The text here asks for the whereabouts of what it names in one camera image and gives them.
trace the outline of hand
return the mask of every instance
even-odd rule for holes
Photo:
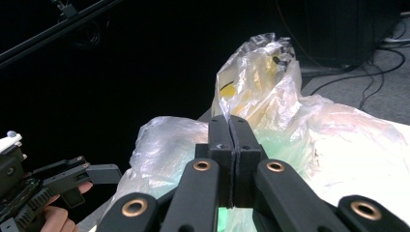
[[[81,193],[88,191],[93,184],[86,182],[78,187]],[[53,196],[43,210],[45,224],[41,232],[79,232],[75,223],[69,219],[69,212],[66,209],[49,206],[57,200],[59,195]]]

